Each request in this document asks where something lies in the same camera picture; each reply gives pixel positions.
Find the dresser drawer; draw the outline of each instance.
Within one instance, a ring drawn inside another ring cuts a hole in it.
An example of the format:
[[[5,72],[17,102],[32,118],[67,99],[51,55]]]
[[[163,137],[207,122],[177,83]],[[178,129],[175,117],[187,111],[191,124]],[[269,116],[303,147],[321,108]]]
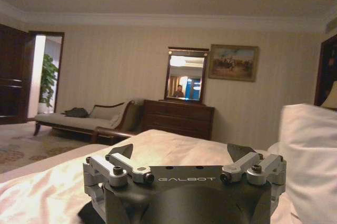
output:
[[[199,139],[205,139],[205,140],[211,140],[209,133],[208,132],[195,132],[195,131],[189,131],[189,130],[183,130],[183,129],[177,129],[177,128],[170,128],[167,126],[158,126],[158,125],[147,125],[144,128],[144,131],[149,130],[149,129],[157,129],[157,130],[162,130],[165,132],[170,132],[182,136],[189,136],[189,137],[194,137],[194,138],[199,138]]]
[[[186,118],[172,118],[166,115],[147,114],[144,118],[147,125],[152,126],[166,126],[181,130],[195,131],[195,132],[209,132],[210,123],[202,120],[192,120]]]
[[[188,119],[210,121],[213,117],[213,109],[203,106],[191,106],[180,104],[168,104],[161,102],[151,102],[145,104],[146,114],[168,115]]]
[[[158,129],[211,139],[214,107],[145,100],[142,131]]]

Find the patterned carpet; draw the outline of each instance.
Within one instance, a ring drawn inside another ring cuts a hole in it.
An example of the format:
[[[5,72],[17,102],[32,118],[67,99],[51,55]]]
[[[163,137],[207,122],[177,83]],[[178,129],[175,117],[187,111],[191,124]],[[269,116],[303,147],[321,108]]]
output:
[[[88,135],[46,126],[34,137],[34,129],[34,122],[0,125],[0,174],[90,143]]]

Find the screw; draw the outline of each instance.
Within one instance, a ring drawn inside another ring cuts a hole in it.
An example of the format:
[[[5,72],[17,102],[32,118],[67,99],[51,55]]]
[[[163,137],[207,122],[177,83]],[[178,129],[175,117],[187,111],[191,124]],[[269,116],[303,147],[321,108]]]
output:
[[[261,165],[253,165],[253,166],[252,166],[252,170],[253,170],[255,173],[260,174],[260,173],[262,172],[262,167],[261,167]]]
[[[154,181],[154,175],[150,172],[144,174],[144,181],[148,184],[151,184]]]
[[[113,169],[112,169],[112,172],[114,173],[114,175],[118,176],[118,175],[121,175],[123,174],[123,168],[121,166],[115,166]]]
[[[231,174],[224,172],[220,175],[220,180],[227,185],[232,181],[232,176]]]

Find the wooden armrest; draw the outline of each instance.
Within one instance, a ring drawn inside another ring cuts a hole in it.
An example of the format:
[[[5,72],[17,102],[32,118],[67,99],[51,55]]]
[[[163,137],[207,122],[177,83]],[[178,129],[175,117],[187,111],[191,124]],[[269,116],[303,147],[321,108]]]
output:
[[[133,136],[136,136],[137,134],[133,133],[133,132],[126,132],[126,131],[119,131],[116,129],[110,129],[110,128],[103,128],[103,127],[96,127],[93,135],[91,137],[91,141],[92,144],[97,143],[97,137],[101,135],[101,136],[117,136],[120,138],[130,138]]]

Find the metal bracket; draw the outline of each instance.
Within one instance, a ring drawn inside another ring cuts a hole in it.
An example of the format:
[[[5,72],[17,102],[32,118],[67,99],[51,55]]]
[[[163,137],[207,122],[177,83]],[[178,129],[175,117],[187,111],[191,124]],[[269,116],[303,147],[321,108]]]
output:
[[[270,154],[257,166],[258,169],[253,166],[247,170],[247,179],[253,185],[270,182],[272,185],[270,215],[272,215],[279,204],[280,195],[285,192],[286,161],[282,156]]]
[[[120,187],[127,185],[126,170],[118,169],[100,156],[87,158],[83,164],[84,192],[91,197],[94,209],[106,220],[104,206],[104,191],[99,183],[109,182],[111,186]]]
[[[136,183],[149,184],[154,181],[154,176],[151,173],[149,166],[139,166],[131,159],[128,159],[119,153],[111,154],[109,156],[109,161],[110,163],[125,169]]]
[[[231,165],[225,165],[222,167],[222,177],[223,181],[226,182],[238,182],[241,180],[242,174],[244,174],[247,169],[252,165],[257,164],[260,161],[260,156],[256,152],[249,152],[247,155],[240,158],[238,161]]]

